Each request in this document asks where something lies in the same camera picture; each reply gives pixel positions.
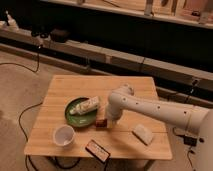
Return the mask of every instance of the green bowl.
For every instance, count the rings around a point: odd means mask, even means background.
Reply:
[[[96,120],[97,115],[97,109],[93,110],[91,112],[88,112],[83,115],[70,115],[70,110],[73,109],[78,103],[81,103],[85,100],[88,100],[87,97],[80,97],[73,101],[71,101],[66,109],[65,109],[65,118],[67,120],[67,123],[74,127],[86,127],[90,124],[92,124]]]

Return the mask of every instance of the black cable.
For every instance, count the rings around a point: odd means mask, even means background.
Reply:
[[[187,152],[187,158],[189,160],[190,166],[192,167],[192,169],[194,169],[193,164],[192,164],[192,160],[190,158],[190,154],[195,154],[194,151],[192,150],[192,147],[189,147],[188,152]]]
[[[55,164],[57,167],[59,167],[60,169],[64,169],[64,170],[68,170],[68,169],[72,169],[74,168],[75,166],[77,166],[77,164],[81,161],[81,158],[78,158],[77,161],[71,165],[71,166],[62,166],[58,160],[57,157],[55,157]]]
[[[108,164],[109,164],[109,159],[106,161],[106,163],[104,165],[104,171],[106,171]]]
[[[144,65],[145,60],[146,60],[146,57],[143,58],[143,61],[142,61],[141,64],[140,64],[139,72],[142,71],[142,68],[143,68],[143,65]]]
[[[178,133],[176,133],[176,130],[177,129],[177,127],[173,127],[172,128],[172,133],[175,135],[175,136],[177,136],[177,137],[183,137],[184,136],[184,134],[178,134]]]
[[[174,92],[174,93],[170,93],[168,96],[167,96],[167,101],[170,101],[171,97],[172,96],[176,96],[177,94],[179,94],[180,92]]]
[[[25,162],[25,167],[26,167],[27,171],[30,171],[30,169],[29,169],[29,167],[28,167],[28,165],[27,165],[27,156],[25,156],[24,162]]]
[[[27,133],[25,132],[24,128],[23,128],[22,125],[21,125],[21,118],[22,118],[23,114],[24,114],[26,111],[28,111],[28,110],[30,110],[30,109],[32,109],[32,108],[34,108],[34,107],[37,107],[37,106],[41,105],[42,103],[43,103],[43,102],[38,103],[38,104],[36,104],[36,105],[32,105],[32,106],[27,107],[27,108],[24,109],[24,110],[21,112],[21,114],[19,115],[18,124],[19,124],[19,127],[20,127],[21,131],[23,132],[23,134],[24,134],[24,136],[25,136],[25,140],[26,140],[26,141],[28,141],[28,137],[27,137]],[[35,171],[38,171],[37,167],[35,166],[35,164],[33,163],[32,159],[31,159],[31,157],[30,157],[30,156],[25,156],[25,166],[26,166],[27,171],[29,171],[29,167],[28,167],[28,165],[27,165],[27,159],[29,160],[29,162],[30,162],[30,164],[32,165],[33,169],[34,169]]]
[[[29,160],[31,166],[33,167],[33,169],[34,169],[35,171],[39,171],[39,170],[37,169],[36,165],[33,163],[32,159],[31,159],[31,156],[28,155],[27,157],[28,157],[28,160]]]
[[[28,141],[28,137],[27,137],[27,133],[25,132],[24,128],[23,128],[22,125],[21,125],[21,117],[22,117],[22,115],[23,115],[26,111],[28,111],[28,110],[30,110],[30,109],[32,109],[32,108],[34,108],[34,107],[40,106],[42,103],[43,103],[43,102],[38,103],[38,104],[36,104],[36,105],[32,105],[32,106],[27,107],[27,108],[24,109],[24,110],[21,112],[21,114],[19,115],[18,124],[19,124],[19,127],[21,128],[21,130],[22,130],[22,132],[23,132],[23,134],[24,134],[24,136],[25,136],[25,140],[26,140],[26,141]]]
[[[17,63],[13,63],[13,62],[4,62],[4,63],[0,63],[0,65],[15,65],[15,66],[19,66],[19,67],[25,68],[25,69],[33,72],[33,73],[37,73],[38,70],[39,70],[39,65],[40,65],[40,56],[39,56],[39,54],[40,54],[40,49],[41,48],[42,48],[42,46],[38,47],[38,52],[37,52],[37,66],[36,66],[35,70],[33,70],[31,68],[28,68],[28,67],[26,67],[26,66],[24,66],[22,64],[17,64]]]
[[[114,3],[112,3],[112,2],[109,2],[109,1],[107,1],[107,0],[102,0],[102,1],[103,1],[103,2],[106,2],[106,3],[110,4],[110,5],[113,5],[114,7],[121,8],[119,5],[114,4]]]
[[[199,81],[196,79],[192,82],[192,87],[191,87],[191,90],[190,92],[188,93],[188,96],[186,97],[186,99],[184,100],[183,103],[187,103],[189,98],[191,97],[191,95],[193,94],[194,90],[195,90],[195,87],[197,86],[197,84],[199,83]]]

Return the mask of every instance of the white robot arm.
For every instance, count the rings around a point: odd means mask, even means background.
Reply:
[[[106,118],[116,122],[123,110],[131,110],[169,123],[198,136],[196,171],[213,170],[213,110],[180,104],[137,98],[129,85],[113,90],[108,97]]]

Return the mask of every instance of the paper cup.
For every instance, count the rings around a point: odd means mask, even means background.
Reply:
[[[53,142],[57,146],[65,147],[74,141],[75,131],[69,125],[61,125],[53,132]]]

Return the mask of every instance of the wooden table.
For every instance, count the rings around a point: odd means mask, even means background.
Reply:
[[[124,83],[134,88],[137,97],[158,98],[151,77],[54,76],[24,153],[42,156],[91,157],[85,150],[85,146],[94,139],[111,153],[111,158],[170,160],[172,154],[165,124],[131,111],[124,111],[122,118],[113,129],[96,129],[94,125],[85,129],[75,129],[75,142],[69,149],[64,150],[53,143],[53,130],[66,123],[64,110],[70,101],[82,96],[99,96],[103,109],[107,104],[109,92]],[[99,110],[97,118],[103,117],[104,110]],[[154,132],[154,140],[149,146],[145,146],[131,133],[137,124],[143,124]]]

